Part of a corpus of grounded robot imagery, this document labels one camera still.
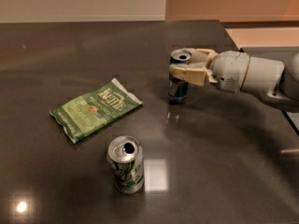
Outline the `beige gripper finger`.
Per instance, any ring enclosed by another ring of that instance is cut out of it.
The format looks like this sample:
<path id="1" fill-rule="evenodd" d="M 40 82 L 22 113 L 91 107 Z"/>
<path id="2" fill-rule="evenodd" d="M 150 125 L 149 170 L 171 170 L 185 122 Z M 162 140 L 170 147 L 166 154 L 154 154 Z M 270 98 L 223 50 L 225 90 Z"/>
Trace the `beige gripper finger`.
<path id="1" fill-rule="evenodd" d="M 208 67 L 218 55 L 214 49 L 187 49 L 187 51 L 191 54 L 189 63 L 203 63 L 205 67 Z"/>
<path id="2" fill-rule="evenodd" d="M 212 71 L 206 67 L 205 63 L 172 63 L 169 65 L 169 72 L 173 77 L 196 86 L 205 86 L 215 81 Z"/>

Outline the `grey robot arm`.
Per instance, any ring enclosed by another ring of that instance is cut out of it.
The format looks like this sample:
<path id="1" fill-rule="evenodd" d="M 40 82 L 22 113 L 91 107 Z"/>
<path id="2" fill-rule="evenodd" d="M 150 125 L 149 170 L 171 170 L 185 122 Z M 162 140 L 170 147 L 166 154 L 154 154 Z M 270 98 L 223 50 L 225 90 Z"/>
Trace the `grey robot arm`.
<path id="1" fill-rule="evenodd" d="M 220 91 L 251 94 L 286 112 L 299 110 L 297 57 L 284 64 L 232 50 L 176 49 L 171 52 L 169 81 L 169 99 L 177 104 L 187 98 L 189 85 L 211 84 Z"/>

